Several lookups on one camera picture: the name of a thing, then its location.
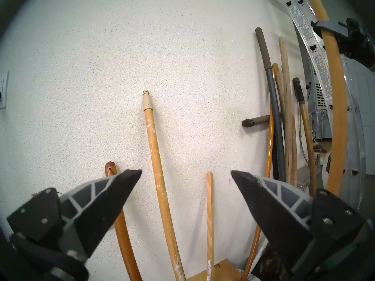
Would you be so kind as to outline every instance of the screw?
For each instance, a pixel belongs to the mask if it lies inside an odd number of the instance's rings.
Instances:
[[[333,221],[330,218],[327,218],[327,217],[323,218],[323,222],[325,224],[328,224],[329,226],[333,225]]]

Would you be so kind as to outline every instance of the black rubber grip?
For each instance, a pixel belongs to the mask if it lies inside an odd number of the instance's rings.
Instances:
[[[303,96],[300,79],[298,77],[293,78],[293,87],[294,87],[295,96],[297,97],[298,102],[304,103],[305,97]]]
[[[242,126],[249,128],[255,125],[268,123],[270,121],[270,115],[258,116],[256,118],[247,119],[242,121]]]
[[[260,27],[256,28],[255,34],[256,34],[256,37],[258,39],[260,53],[262,54],[264,69],[265,70],[271,69],[272,65],[271,65],[271,61],[270,61],[270,55],[268,54],[267,45],[265,44],[265,39],[264,39],[262,28],[260,28]]]
[[[247,119],[247,120],[242,121],[242,126],[245,127],[245,128],[250,128],[254,125],[255,125],[255,123],[252,119]]]

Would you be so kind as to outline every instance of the dark gray handle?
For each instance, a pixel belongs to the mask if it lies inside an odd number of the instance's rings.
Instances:
[[[255,34],[256,34],[256,38],[258,39],[260,53],[262,54],[264,69],[265,70],[271,69],[272,65],[271,65],[270,55],[268,54],[268,49],[265,43],[262,28],[261,27],[256,28]]]

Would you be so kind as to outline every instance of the warning label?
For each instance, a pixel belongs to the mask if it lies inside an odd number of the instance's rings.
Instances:
[[[315,63],[317,64],[317,68],[318,68],[320,77],[323,82],[325,97],[327,100],[330,100],[332,98],[331,77],[330,77],[328,68],[325,64],[324,57],[322,54],[317,54],[313,58],[314,58]]]

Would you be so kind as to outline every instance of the wooden broom handle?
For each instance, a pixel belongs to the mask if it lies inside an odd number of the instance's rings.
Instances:
[[[271,174],[271,162],[272,162],[272,147],[273,147],[273,115],[272,115],[272,107],[270,105],[270,126],[268,129],[268,142],[267,142],[267,157],[265,161],[265,176],[270,177]],[[253,243],[251,245],[251,250],[249,254],[248,261],[246,262],[245,271],[243,272],[242,278],[240,281],[247,281],[248,275],[250,273],[251,265],[253,264],[256,248],[258,247],[258,242],[261,233],[260,226],[256,225]]]
[[[307,144],[307,155],[309,157],[309,169],[310,169],[310,187],[309,194],[314,197],[317,191],[317,169],[315,167],[315,156],[314,146],[312,144],[311,129],[309,124],[309,113],[305,103],[300,103],[300,113],[303,121],[303,128],[305,130],[306,144]]]
[[[284,109],[285,121],[285,166],[287,168],[287,182],[297,186],[297,140],[295,136],[294,102],[291,93],[289,60],[285,39],[279,37],[279,48],[281,53],[281,68],[284,79]]]
[[[105,176],[116,175],[117,169],[113,162],[105,165]],[[130,243],[129,233],[127,231],[124,210],[121,210],[119,216],[114,222],[117,241],[119,243],[122,259],[124,260],[126,271],[131,281],[142,281],[137,262],[135,261],[132,244]]]
[[[318,21],[329,20],[327,12],[320,0],[310,0],[310,3]],[[346,137],[348,132],[346,89],[342,61],[335,36],[324,30],[321,30],[321,32],[327,52],[329,72],[331,74],[333,100],[332,160],[327,190],[338,195],[346,158]]]
[[[157,144],[153,107],[151,97],[147,90],[143,91],[143,110],[146,119],[147,136],[149,138],[152,169],[154,172],[157,199],[159,201],[160,214],[164,228],[165,239],[167,241],[168,252],[171,257],[174,276],[177,281],[185,281],[185,273],[182,268],[179,248],[177,247],[176,236],[174,234],[171,212],[165,188],[162,162],[160,160],[159,146]]]
[[[211,172],[206,173],[207,184],[207,271],[206,280],[213,281],[214,271],[214,217],[213,217],[213,175]]]

